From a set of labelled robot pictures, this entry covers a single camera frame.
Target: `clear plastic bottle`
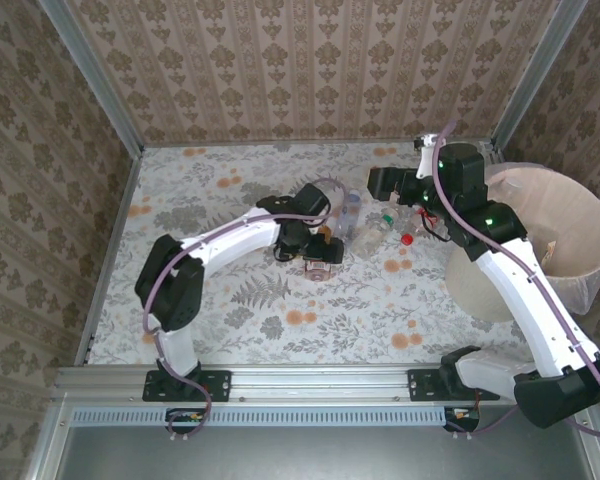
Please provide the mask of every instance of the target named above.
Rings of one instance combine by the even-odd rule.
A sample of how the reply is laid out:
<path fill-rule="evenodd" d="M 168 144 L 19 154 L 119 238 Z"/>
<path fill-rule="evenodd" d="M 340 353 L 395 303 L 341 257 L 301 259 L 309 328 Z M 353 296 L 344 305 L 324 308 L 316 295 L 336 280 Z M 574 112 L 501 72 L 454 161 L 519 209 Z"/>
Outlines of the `clear plastic bottle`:
<path fill-rule="evenodd" d="M 334 236 L 342 240 L 345 246 L 351 245 L 353 241 L 361 206 L 362 198 L 360 197 L 360 192 L 358 190 L 350 190 L 347 201 L 342 206 L 342 212 L 340 212 L 334 232 Z"/>
<path fill-rule="evenodd" d="M 398 212 L 393 208 L 384 208 L 381 222 L 373 226 L 365 225 L 361 229 L 360 234 L 351 244 L 353 254 L 362 260 L 368 260 L 387 237 L 397 218 Z"/>

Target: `gray floor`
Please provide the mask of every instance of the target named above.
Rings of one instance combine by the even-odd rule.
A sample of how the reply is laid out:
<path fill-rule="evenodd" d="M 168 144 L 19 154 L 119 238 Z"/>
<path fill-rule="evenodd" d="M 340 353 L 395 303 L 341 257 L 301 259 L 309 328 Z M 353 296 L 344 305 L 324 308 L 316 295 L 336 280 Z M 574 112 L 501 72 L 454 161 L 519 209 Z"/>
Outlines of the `gray floor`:
<path fill-rule="evenodd" d="M 517 415 L 454 440 L 441 428 L 209 428 L 170 441 L 161 428 L 74 428 L 61 480 L 586 480 L 576 434 Z"/>

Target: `transparent container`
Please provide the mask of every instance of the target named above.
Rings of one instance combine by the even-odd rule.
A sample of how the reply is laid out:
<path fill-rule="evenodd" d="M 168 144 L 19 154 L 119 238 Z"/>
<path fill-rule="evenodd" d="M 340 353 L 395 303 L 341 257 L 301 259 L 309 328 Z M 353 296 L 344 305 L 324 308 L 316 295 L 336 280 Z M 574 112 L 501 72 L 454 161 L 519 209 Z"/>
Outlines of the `transparent container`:
<path fill-rule="evenodd" d="M 361 206 L 362 198 L 360 192 L 358 190 L 349 191 L 334 232 L 334 236 L 342 240 L 342 243 L 347 247 L 353 242 Z"/>
<path fill-rule="evenodd" d="M 361 228 L 360 234 L 351 244 L 353 254 L 362 260 L 368 260 L 385 240 L 397 218 L 398 212 L 393 208 L 384 208 L 380 222 Z"/>

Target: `patterned wallpaper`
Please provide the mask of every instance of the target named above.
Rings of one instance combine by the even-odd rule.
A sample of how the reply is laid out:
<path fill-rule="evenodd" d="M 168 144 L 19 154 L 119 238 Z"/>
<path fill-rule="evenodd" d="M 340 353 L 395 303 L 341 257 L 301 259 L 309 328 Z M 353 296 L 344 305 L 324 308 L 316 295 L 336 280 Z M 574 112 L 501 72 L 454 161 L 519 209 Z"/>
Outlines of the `patterned wallpaper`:
<path fill-rule="evenodd" d="M 0 479 L 73 362 L 129 167 L 37 2 L 0 0 Z"/>
<path fill-rule="evenodd" d="M 600 198 L 600 0 L 588 2 L 504 153 L 563 172 Z"/>
<path fill-rule="evenodd" d="M 69 0 L 145 143 L 493 131 L 555 0 Z"/>

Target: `metal frame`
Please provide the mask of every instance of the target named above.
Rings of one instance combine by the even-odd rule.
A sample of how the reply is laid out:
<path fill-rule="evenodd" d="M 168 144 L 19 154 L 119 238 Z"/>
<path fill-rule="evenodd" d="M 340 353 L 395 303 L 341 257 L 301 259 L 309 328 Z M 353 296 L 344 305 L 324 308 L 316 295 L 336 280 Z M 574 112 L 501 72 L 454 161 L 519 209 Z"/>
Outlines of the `metal frame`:
<path fill-rule="evenodd" d="M 109 245 L 107 246 L 107 252 L 105 253 L 104 260 L 102 262 L 102 270 L 100 270 L 100 276 L 98 277 L 98 283 L 93 293 L 93 299 L 91 300 L 91 306 L 87 313 L 87 319 L 84 324 L 82 331 L 82 337 L 80 338 L 80 344 L 74 360 L 74 365 L 83 365 L 86 362 L 87 354 L 91 342 L 94 338 L 98 322 L 100 321 L 100 313 L 102 313 L 102 307 L 104 305 L 105 298 L 107 296 L 107 289 L 109 288 L 109 281 L 111 280 L 111 274 L 113 273 L 113 267 L 116 263 L 116 255 L 118 254 L 118 247 L 120 246 L 120 239 L 122 238 L 122 232 L 124 231 L 124 224 L 127 220 L 129 213 L 129 207 L 131 206 L 131 200 L 133 199 L 133 193 L 138 183 L 138 177 L 140 176 L 140 167 L 142 164 L 142 158 L 136 158 L 132 160 L 131 169 L 129 170 L 129 177 L 127 178 L 127 184 L 120 200 L 120 207 L 118 208 L 118 215 L 116 221 L 113 224 L 111 230 L 111 238 L 109 239 Z"/>
<path fill-rule="evenodd" d="M 518 127 L 586 6 L 587 0 L 569 0 L 560 2 L 556 7 L 549 26 L 540 39 L 527 69 L 493 132 L 496 149 L 502 150 L 509 143 L 513 132 Z"/>
<path fill-rule="evenodd" d="M 80 30 L 78 22 L 71 14 L 67 2 L 65 0 L 40 0 L 40 4 L 67 46 L 73 61 L 80 68 L 82 75 L 98 99 L 98 103 L 102 105 L 129 155 L 133 159 L 139 158 L 142 151 L 142 137 L 133 125 L 131 116 L 121 99 L 118 98 L 109 83 L 104 69 Z"/>
<path fill-rule="evenodd" d="M 437 365 L 363 365 L 363 366 L 235 366 L 213 365 L 209 369 L 231 370 L 231 399 L 214 409 L 302 407 L 470 407 L 467 402 L 411 402 L 407 370 Z M 64 455 L 74 410 L 81 407 L 125 407 L 146 409 L 150 406 L 200 408 L 202 403 L 146 403 L 142 390 L 151 366 L 85 366 L 60 370 L 51 395 L 51 406 L 42 426 L 27 480 L 51 480 L 58 474 Z M 511 405 L 506 399 L 485 401 L 485 407 Z M 576 416 L 577 420 L 600 429 L 600 409 L 592 407 Z M 594 480 L 600 480 L 600 439 L 580 434 L 583 449 Z"/>

